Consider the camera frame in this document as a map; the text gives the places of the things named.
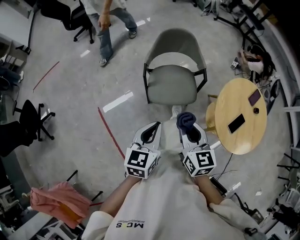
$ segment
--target black phone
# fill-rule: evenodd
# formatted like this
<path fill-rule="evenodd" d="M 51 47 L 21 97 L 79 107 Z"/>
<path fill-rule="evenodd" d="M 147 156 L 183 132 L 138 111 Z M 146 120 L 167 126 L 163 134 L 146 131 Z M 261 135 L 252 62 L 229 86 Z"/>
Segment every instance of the black phone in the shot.
<path fill-rule="evenodd" d="M 231 123 L 228 124 L 230 133 L 234 133 L 244 123 L 245 123 L 244 116 L 243 114 L 240 114 L 235 120 L 233 120 Z"/>
<path fill-rule="evenodd" d="M 250 105 L 253 106 L 258 101 L 258 99 L 260 99 L 260 97 L 261 94 L 259 93 L 259 90 L 256 89 L 254 93 L 252 93 L 251 96 L 248 98 Z"/>

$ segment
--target desk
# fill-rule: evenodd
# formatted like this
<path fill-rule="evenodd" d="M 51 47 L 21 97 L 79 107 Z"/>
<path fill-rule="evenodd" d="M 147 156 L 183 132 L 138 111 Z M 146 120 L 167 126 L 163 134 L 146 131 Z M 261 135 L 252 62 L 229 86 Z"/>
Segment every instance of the desk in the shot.
<path fill-rule="evenodd" d="M 257 89 L 254 83 L 245 78 L 228 82 L 221 90 L 215 107 L 215 127 L 222 145 L 231 153 L 246 154 L 253 150 L 263 138 L 267 126 L 267 108 L 263 97 L 251 106 L 248 97 Z M 233 134 L 228 124 L 240 114 L 245 123 Z"/>

